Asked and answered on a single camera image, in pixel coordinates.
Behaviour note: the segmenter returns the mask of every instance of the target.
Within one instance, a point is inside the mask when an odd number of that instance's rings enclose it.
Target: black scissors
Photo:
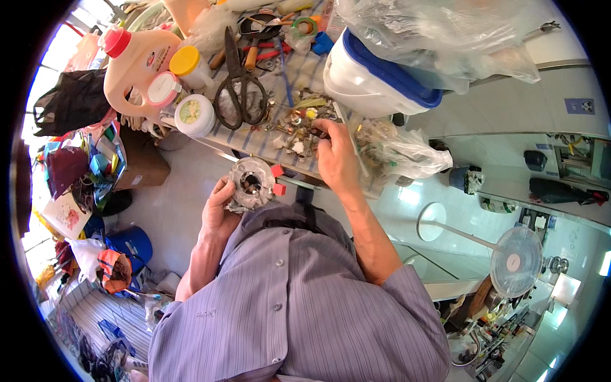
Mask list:
[[[240,52],[238,51],[238,44],[236,43],[233,37],[233,31],[229,26],[225,29],[225,56],[229,75],[225,80],[223,80],[223,82],[219,86],[219,89],[216,91],[216,95],[214,96],[213,106],[214,111],[216,113],[216,117],[221,121],[223,125],[227,126],[231,130],[239,129],[243,122],[246,122],[250,125],[256,125],[261,122],[261,120],[267,113],[268,95],[259,80],[252,76],[252,74],[248,73],[242,67],[240,61]],[[233,85],[235,83],[242,84],[240,90],[240,98],[238,98],[238,94],[233,89]],[[248,88],[249,83],[255,84],[261,90],[262,99],[259,105],[260,112],[256,116],[252,116],[248,111],[246,89]],[[219,96],[223,89],[227,89],[227,91],[229,92],[233,106],[235,107],[235,110],[238,115],[237,120],[233,125],[227,121],[227,119],[221,114],[221,111],[219,109]]]

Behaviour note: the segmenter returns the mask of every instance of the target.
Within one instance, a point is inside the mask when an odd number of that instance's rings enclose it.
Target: white fan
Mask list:
[[[427,205],[418,217],[418,236],[424,241],[433,241],[445,229],[492,248],[490,278],[496,291],[503,297],[521,296],[535,285],[543,264],[543,247],[532,230],[527,227],[512,228],[493,244],[446,226],[446,217],[442,204]]]

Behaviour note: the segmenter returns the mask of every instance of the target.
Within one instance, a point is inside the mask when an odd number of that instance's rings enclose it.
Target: yellow lid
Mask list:
[[[193,72],[201,60],[201,54],[192,45],[180,48],[170,60],[170,72],[181,77]]]

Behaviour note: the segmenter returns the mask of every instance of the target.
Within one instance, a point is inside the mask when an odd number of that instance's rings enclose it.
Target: red cap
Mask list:
[[[111,25],[100,37],[98,45],[111,58],[117,58],[123,53],[131,40],[131,33],[122,27]]]
[[[287,186],[281,185],[280,183],[274,183],[274,188],[272,192],[278,196],[282,196],[287,192]]]

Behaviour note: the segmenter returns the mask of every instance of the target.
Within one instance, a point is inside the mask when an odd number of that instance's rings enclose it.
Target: purple striped shirt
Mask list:
[[[172,303],[153,332],[152,382],[446,377],[445,333],[411,265],[368,283],[341,224],[321,211],[326,235],[280,227],[242,241],[266,219],[305,221],[299,205],[244,214],[218,277]]]

